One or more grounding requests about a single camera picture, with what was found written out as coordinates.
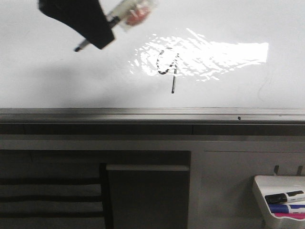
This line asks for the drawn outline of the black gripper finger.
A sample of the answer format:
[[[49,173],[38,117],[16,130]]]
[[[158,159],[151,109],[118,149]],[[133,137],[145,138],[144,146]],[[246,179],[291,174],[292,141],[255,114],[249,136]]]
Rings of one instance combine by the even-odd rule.
[[[98,49],[115,39],[97,0],[40,0],[38,9],[71,27]]]

